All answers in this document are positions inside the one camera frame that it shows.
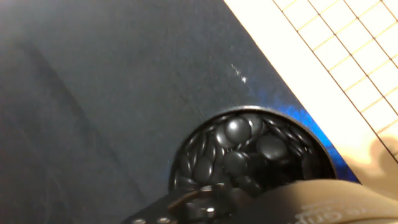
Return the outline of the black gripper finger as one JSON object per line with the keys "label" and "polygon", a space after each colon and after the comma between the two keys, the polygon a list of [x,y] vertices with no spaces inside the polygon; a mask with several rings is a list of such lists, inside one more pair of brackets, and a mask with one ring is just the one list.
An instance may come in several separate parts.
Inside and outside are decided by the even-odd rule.
{"label": "black gripper finger", "polygon": [[222,183],[191,191],[174,190],[121,224],[226,223],[251,202],[252,197],[242,189]]}

